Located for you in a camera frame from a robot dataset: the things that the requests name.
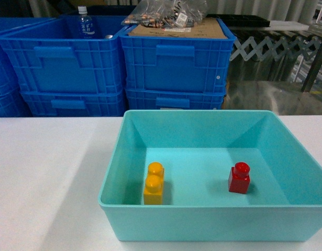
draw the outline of table surface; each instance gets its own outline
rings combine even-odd
[[[322,116],[281,116],[322,166]],[[122,118],[0,119],[0,250],[322,250],[306,242],[120,242],[97,202]]]

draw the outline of yellow block stud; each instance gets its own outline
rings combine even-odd
[[[157,175],[164,180],[164,168],[161,163],[153,162],[148,166],[148,175]]]
[[[145,205],[161,205],[163,203],[164,168],[158,162],[148,166],[148,174],[143,191]]]

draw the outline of cardboard box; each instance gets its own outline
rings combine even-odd
[[[183,29],[160,29],[147,28],[139,25],[132,30],[129,36],[143,37],[173,37],[173,38],[217,38],[227,39],[224,35],[218,21],[215,18],[205,18],[193,28]]]

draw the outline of red block stud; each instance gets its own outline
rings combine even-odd
[[[228,178],[228,191],[246,194],[250,178],[250,167],[245,162],[238,162],[232,167]]]

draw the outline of plastic bin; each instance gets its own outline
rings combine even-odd
[[[93,5],[87,7],[87,14],[91,16],[128,16],[136,5]],[[73,10],[64,15],[79,15],[78,10]]]
[[[22,92],[34,117],[119,117],[126,111],[123,92],[109,95]]]
[[[220,109],[224,93],[201,94],[126,89],[129,109]]]
[[[31,113],[21,97],[19,90],[14,89],[0,97],[0,117],[30,117]]]
[[[228,39],[120,36],[126,59],[127,88],[224,92],[235,36],[220,19],[218,22]]]
[[[49,21],[50,18],[0,18],[0,35]],[[18,79],[6,53],[0,46],[0,96],[17,88]]]
[[[163,204],[143,204],[148,164]],[[237,162],[246,195],[228,191]],[[306,241],[322,227],[322,168],[270,111],[128,111],[98,201],[121,241]]]
[[[126,71],[118,34],[123,17],[93,17],[97,39],[79,39],[78,16],[0,37],[22,92],[114,94]]]

